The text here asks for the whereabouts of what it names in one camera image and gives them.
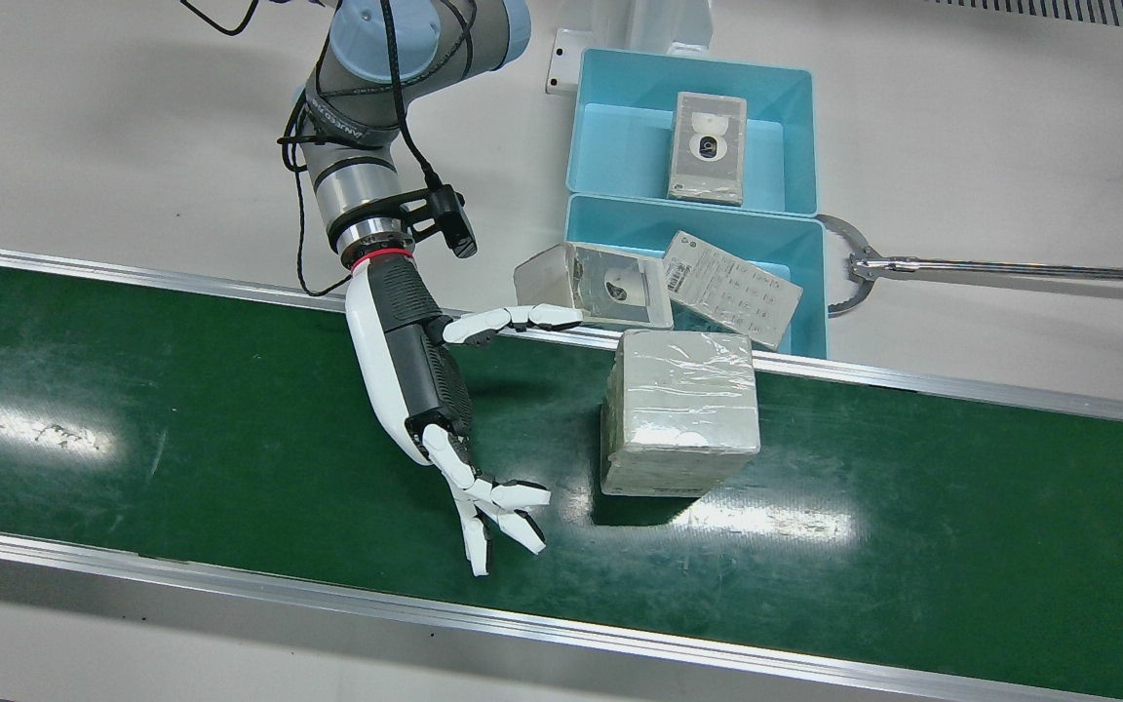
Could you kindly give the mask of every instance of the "robotic hand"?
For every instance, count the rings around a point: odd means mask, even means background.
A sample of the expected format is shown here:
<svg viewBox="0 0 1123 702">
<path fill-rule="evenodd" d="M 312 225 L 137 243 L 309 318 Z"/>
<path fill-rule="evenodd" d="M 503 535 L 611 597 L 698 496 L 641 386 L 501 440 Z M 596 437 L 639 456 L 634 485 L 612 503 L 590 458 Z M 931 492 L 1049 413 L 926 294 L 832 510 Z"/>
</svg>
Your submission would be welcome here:
<svg viewBox="0 0 1123 702">
<path fill-rule="evenodd" d="M 442 313 L 418 274 L 413 246 L 442 234 L 456 256 L 467 257 L 476 243 L 462 195 L 410 138 L 405 103 L 512 62 L 529 36 L 524 0 L 394 0 L 391 8 L 387 0 L 343 0 L 281 139 L 285 151 L 299 146 L 307 156 L 329 244 L 349 267 L 346 319 L 375 417 L 407 456 L 448 481 L 476 576 L 487 573 L 487 523 L 533 554 L 544 549 L 526 508 L 547 505 L 550 494 L 539 484 L 499 484 L 477 469 L 471 396 L 446 345 L 482 345 L 504 328 L 566 329 L 583 316 L 549 306 L 458 320 Z M 389 155 L 398 131 L 423 167 L 424 190 L 402 192 Z"/>
</svg>

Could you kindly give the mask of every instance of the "blue plastic tray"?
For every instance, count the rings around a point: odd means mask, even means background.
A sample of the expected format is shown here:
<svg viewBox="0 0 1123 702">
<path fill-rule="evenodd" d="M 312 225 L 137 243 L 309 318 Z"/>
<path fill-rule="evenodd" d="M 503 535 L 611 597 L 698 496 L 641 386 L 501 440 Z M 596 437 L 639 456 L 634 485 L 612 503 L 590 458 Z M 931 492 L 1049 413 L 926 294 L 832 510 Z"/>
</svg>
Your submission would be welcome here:
<svg viewBox="0 0 1123 702">
<path fill-rule="evenodd" d="M 567 240 L 661 256 L 684 230 L 803 289 L 780 354 L 825 357 L 824 229 L 814 219 L 784 218 L 709 204 L 610 195 L 570 195 Z"/>
<path fill-rule="evenodd" d="M 806 71 L 609 48 L 583 55 L 566 173 L 570 191 L 665 199 L 679 92 L 748 100 L 743 206 L 737 209 L 816 215 L 812 76 Z"/>
</svg>

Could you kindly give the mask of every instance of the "white box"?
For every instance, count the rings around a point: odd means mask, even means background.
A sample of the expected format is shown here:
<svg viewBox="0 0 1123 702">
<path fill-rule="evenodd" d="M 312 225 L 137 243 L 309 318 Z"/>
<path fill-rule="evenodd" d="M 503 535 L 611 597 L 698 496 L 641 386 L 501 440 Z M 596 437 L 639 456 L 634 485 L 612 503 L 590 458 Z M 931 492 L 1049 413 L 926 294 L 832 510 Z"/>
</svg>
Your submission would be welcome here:
<svg viewBox="0 0 1123 702">
<path fill-rule="evenodd" d="M 546 248 L 513 268 L 519 306 L 583 310 L 584 323 L 674 328 L 661 259 L 594 244 Z"/>
<path fill-rule="evenodd" d="M 776 352 L 803 289 L 681 231 L 665 249 L 669 299 Z"/>
</svg>

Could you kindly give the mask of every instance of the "plastic wrap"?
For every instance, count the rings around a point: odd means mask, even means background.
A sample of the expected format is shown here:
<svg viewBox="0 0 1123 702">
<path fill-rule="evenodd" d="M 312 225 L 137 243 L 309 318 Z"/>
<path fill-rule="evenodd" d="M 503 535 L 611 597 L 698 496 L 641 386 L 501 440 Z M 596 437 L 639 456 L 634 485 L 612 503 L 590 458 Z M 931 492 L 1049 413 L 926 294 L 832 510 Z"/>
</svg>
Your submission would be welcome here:
<svg viewBox="0 0 1123 702">
<path fill-rule="evenodd" d="M 569 240 L 513 268 L 519 306 L 583 310 L 584 323 L 669 329 L 669 294 L 660 258 Z"/>
<path fill-rule="evenodd" d="M 667 197 L 743 204 L 743 144 L 748 101 L 723 94 L 678 93 L 669 152 Z"/>
<path fill-rule="evenodd" d="M 669 299 L 743 334 L 770 352 L 779 349 L 803 289 L 694 235 L 674 235 L 665 249 Z"/>
<path fill-rule="evenodd" d="M 602 492 L 699 498 L 760 448 L 748 337 L 623 334 L 602 408 Z"/>
</svg>

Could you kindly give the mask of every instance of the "white floor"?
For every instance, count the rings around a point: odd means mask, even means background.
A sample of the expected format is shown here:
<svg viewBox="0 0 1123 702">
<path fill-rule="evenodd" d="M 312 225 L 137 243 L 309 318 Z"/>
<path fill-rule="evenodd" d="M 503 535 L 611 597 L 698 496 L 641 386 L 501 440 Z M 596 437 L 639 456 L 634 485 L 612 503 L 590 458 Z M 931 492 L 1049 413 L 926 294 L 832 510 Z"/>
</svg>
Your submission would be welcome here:
<svg viewBox="0 0 1123 702">
<path fill-rule="evenodd" d="M 714 4 L 714 56 L 812 71 L 821 209 L 884 253 L 1123 266 L 1123 28 L 920 0 Z M 204 6 L 228 21 L 244 9 Z M 471 262 L 440 244 L 420 248 L 446 307 L 511 301 L 513 266 L 563 236 L 573 100 L 544 94 L 557 4 L 535 0 L 531 10 L 524 57 L 411 111 L 424 154 L 467 195 L 483 244 Z M 227 39 L 170 0 L 0 3 L 0 247 L 293 284 L 295 202 L 273 139 L 327 19 L 318 6 L 263 3 L 249 30 Z M 398 164 L 418 183 L 404 152 Z M 309 275 L 339 276 L 311 233 Z M 850 292 L 843 257 L 831 249 L 832 299 Z M 830 329 L 837 359 L 1123 400 L 1123 289 L 1110 285 L 883 281 Z M 182 644 L 165 631 L 147 644 L 106 622 L 0 610 L 0 623 L 11 621 L 54 627 L 65 646 L 101 626 L 97 636 L 190 662 L 170 668 L 175 681 L 200 680 L 204 662 L 230 666 L 221 669 L 244 685 L 206 699 L 255 689 L 593 699 L 236 640 Z M 10 668 L 0 662 L 0 681 L 12 681 L 0 696 L 61 699 Z M 382 694 L 340 683 L 349 676 L 384 681 Z M 67 699 L 106 698 L 98 680 L 70 682 Z M 141 681 L 139 696 L 119 699 L 156 699 L 147 690 Z"/>
</svg>

